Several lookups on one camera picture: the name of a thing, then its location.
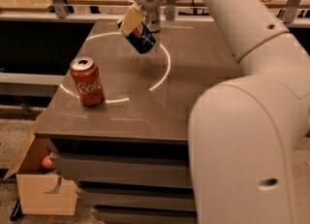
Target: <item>coca-cola can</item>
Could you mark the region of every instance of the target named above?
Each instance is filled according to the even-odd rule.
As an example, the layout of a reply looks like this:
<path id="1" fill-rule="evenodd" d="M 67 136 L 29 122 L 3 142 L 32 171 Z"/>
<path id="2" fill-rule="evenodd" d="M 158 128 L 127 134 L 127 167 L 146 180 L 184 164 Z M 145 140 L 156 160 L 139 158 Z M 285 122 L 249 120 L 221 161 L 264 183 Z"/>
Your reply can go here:
<path id="1" fill-rule="evenodd" d="M 70 64 L 80 101 L 85 106 L 95 106 L 105 99 L 99 69 L 91 57 L 75 58 Z"/>

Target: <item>cardboard box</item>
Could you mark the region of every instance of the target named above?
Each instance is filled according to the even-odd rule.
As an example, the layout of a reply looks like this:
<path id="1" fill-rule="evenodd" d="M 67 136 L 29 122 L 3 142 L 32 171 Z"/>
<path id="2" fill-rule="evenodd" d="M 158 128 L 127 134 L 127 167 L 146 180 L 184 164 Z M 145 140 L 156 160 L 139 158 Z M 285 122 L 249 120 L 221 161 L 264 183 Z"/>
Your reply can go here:
<path id="1" fill-rule="evenodd" d="M 74 215 L 77 186 L 59 175 L 48 175 L 41 162 L 49 154 L 47 144 L 33 132 L 40 115 L 22 143 L 5 179 L 16 174 L 21 210 L 24 214 Z"/>

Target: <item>can lid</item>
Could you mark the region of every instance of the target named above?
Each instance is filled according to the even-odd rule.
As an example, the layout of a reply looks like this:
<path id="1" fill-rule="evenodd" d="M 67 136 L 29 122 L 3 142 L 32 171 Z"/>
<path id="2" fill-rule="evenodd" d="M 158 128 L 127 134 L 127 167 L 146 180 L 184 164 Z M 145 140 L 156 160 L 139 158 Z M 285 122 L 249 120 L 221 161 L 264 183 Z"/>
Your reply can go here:
<path id="1" fill-rule="evenodd" d="M 70 64 L 70 67 L 75 71 L 84 71 L 92 67 L 94 60 L 91 57 L 81 56 L 76 57 Z"/>

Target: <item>gray table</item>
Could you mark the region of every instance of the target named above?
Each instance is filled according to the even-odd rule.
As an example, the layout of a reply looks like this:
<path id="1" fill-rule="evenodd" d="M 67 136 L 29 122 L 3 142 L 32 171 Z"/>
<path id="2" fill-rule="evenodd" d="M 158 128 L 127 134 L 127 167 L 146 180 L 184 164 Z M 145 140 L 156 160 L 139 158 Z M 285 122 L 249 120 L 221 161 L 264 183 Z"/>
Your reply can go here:
<path id="1" fill-rule="evenodd" d="M 116 20 L 98 20 L 78 56 L 99 66 L 106 101 L 83 106 L 67 74 L 35 135 L 99 219 L 194 223 L 188 116 L 207 88 L 240 70 L 212 21 L 163 21 L 154 37 L 140 55 Z"/>

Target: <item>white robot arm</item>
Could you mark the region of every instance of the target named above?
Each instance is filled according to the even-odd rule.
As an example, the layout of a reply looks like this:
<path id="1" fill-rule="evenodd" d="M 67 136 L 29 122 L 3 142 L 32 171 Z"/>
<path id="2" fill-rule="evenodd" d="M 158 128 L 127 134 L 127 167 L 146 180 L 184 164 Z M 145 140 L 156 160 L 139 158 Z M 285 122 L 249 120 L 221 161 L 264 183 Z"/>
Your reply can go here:
<path id="1" fill-rule="evenodd" d="M 163 2 L 135 1 L 149 12 Z M 199 223 L 295 224 L 292 162 L 309 130 L 309 55 L 261 1 L 203 1 L 244 77 L 210 88 L 191 112 Z"/>

